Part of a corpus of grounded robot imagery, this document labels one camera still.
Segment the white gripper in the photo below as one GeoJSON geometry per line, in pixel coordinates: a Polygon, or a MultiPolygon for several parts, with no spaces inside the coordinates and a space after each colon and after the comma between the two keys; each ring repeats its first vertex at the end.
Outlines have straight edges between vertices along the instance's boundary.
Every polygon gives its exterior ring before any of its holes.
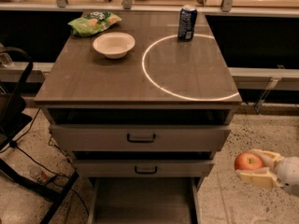
{"type": "Polygon", "coordinates": [[[264,189],[281,188],[292,196],[299,196],[298,157],[284,158],[279,153],[261,149],[250,149],[249,153],[258,156],[265,168],[236,170],[241,181],[264,189]]]}

